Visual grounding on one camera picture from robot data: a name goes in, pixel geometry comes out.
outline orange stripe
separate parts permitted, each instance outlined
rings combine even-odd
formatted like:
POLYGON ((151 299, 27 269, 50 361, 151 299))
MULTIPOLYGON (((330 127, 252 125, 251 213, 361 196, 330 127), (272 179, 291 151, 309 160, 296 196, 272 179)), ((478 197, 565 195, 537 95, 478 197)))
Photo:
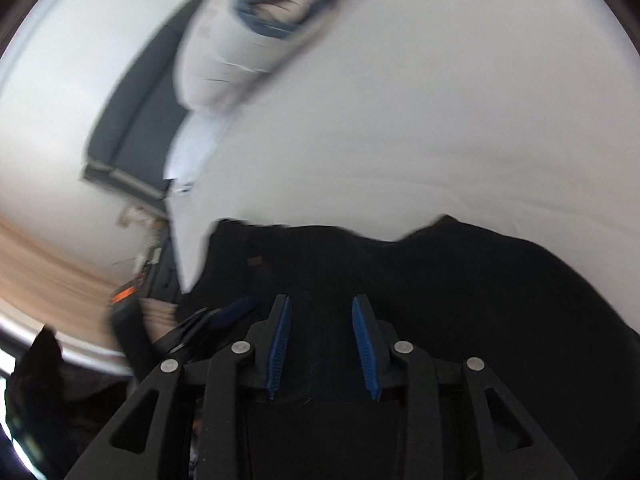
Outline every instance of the orange stripe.
POLYGON ((136 288, 134 286, 130 286, 129 288, 126 288, 125 290, 123 290, 122 292, 116 294, 113 298, 111 298, 111 304, 118 303, 119 301, 124 300, 125 298, 128 298, 132 294, 135 294, 135 292, 136 292, 136 288))

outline white sheet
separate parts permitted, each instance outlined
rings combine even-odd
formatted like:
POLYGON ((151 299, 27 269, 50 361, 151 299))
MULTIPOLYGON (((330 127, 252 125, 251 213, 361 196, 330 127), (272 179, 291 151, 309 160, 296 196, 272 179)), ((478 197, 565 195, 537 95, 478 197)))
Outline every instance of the white sheet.
POLYGON ((344 0, 169 199, 184 286, 218 218, 394 239, 448 213, 545 246, 638 330, 639 104, 602 0, 344 0))

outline ribbed blue pad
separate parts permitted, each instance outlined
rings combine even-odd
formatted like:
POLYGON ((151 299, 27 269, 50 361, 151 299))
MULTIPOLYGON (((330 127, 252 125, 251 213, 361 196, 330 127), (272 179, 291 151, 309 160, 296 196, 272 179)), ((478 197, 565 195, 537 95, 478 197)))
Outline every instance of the ribbed blue pad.
POLYGON ((351 305, 351 320, 353 322, 353 333, 356 336, 356 343, 358 344, 364 383, 367 390, 371 392, 371 398, 373 400, 379 400, 382 388, 378 380, 378 358, 373 349, 373 343, 371 342, 367 323, 362 315, 358 298, 354 298, 353 304, 351 305))
POLYGON ((267 361, 266 389, 270 399, 273 399, 273 396, 280 386, 280 377, 282 376, 282 369, 284 367, 284 354, 287 352, 289 332, 291 332, 291 300, 287 298, 280 313, 278 327, 273 342, 271 343, 269 360, 267 361))

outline white wall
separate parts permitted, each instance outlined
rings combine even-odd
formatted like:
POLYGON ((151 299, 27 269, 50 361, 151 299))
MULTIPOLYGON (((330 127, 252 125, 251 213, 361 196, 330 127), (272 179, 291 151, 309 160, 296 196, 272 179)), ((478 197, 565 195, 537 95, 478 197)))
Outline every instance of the white wall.
POLYGON ((182 1, 56 0, 0 60, 0 212, 120 275, 130 266, 113 264, 144 232, 117 227, 124 200, 80 181, 83 150, 117 81, 182 1))

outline silver rivet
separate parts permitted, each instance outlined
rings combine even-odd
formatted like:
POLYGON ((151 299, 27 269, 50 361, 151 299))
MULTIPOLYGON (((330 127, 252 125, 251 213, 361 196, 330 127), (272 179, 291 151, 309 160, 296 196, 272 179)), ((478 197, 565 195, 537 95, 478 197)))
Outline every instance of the silver rivet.
POLYGON ((175 372, 178 369, 178 366, 180 365, 178 364, 178 361, 176 361, 175 359, 167 359, 166 361, 162 361, 162 364, 160 365, 160 369, 165 374, 170 374, 171 372, 175 372))
POLYGON ((475 372, 484 370, 484 361, 479 357, 470 357, 466 360, 466 367, 475 372))
POLYGON ((234 354, 246 354, 251 349, 251 343, 247 341, 236 341, 231 345, 234 354))
POLYGON ((414 351, 414 346, 408 341, 397 341, 394 350, 399 354, 410 354, 414 351))

